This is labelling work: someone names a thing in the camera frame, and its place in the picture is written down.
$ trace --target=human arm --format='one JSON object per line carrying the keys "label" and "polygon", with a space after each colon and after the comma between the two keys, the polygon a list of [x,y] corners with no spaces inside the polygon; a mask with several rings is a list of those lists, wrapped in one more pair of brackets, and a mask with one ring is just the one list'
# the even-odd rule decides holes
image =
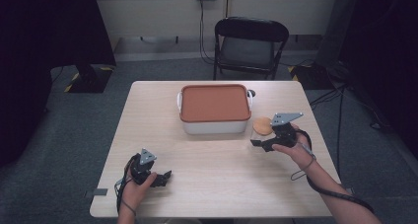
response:
{"label": "human arm", "polygon": [[[294,124],[293,126],[297,130],[299,129],[298,126]],[[323,167],[315,159],[313,159],[313,156],[306,151],[303,144],[309,144],[307,137],[301,133],[297,133],[297,143],[294,147],[289,148],[274,144],[272,148],[278,152],[289,155],[301,168],[301,170],[304,170],[307,176],[317,187],[350,195],[347,190],[339,185],[329,175],[329,173],[327,173],[326,170],[324,170]],[[320,196],[337,223],[381,223],[381,221],[369,209],[362,205],[329,195],[321,194]]]}
{"label": "human arm", "polygon": [[117,217],[117,224],[131,224],[135,222],[134,211],[138,208],[142,199],[144,199],[146,191],[156,179],[157,173],[151,175],[145,182],[138,186],[135,182],[128,182],[122,194],[122,201],[119,207],[119,216]]}

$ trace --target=orange lid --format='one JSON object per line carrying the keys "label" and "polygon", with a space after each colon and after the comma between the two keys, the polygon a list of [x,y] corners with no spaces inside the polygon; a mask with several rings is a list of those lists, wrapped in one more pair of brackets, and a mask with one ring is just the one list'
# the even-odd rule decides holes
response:
{"label": "orange lid", "polygon": [[241,84],[188,85],[181,90],[184,122],[244,121],[251,117]]}

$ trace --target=white plastic bin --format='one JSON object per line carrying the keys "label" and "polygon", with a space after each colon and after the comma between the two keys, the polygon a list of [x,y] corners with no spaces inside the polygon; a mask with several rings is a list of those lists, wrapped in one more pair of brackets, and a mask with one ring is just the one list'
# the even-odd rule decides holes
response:
{"label": "white plastic bin", "polygon": [[240,133],[251,118],[252,94],[241,84],[188,85],[177,95],[188,134]]}

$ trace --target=black chair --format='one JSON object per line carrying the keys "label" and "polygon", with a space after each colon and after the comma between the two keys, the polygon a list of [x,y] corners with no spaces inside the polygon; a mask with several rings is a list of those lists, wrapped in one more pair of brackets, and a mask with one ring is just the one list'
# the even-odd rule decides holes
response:
{"label": "black chair", "polygon": [[221,73],[222,69],[235,70],[263,74],[265,79],[271,75],[274,80],[288,38],[288,29],[275,21],[244,17],[219,21],[215,26],[213,80],[218,68]]}

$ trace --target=hand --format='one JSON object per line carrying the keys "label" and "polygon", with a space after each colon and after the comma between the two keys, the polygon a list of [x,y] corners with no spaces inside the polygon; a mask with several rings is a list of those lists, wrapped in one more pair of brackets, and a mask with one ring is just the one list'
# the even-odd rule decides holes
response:
{"label": "hand", "polygon": [[[296,124],[291,124],[296,130],[299,129]],[[301,133],[296,133],[296,140],[296,145],[291,148],[280,144],[273,144],[272,148],[278,152],[289,155],[292,160],[298,164],[299,168],[303,169],[312,161],[313,157],[302,146],[302,144],[309,146],[307,137]]]}
{"label": "hand", "polygon": [[122,195],[123,201],[126,202],[126,204],[128,204],[130,207],[136,210],[139,204],[141,203],[142,199],[144,199],[148,188],[156,179],[156,177],[157,177],[157,173],[155,172],[151,173],[150,176],[148,176],[147,180],[145,180],[145,182],[141,186],[138,186],[133,181],[127,183],[123,191],[123,195]]}

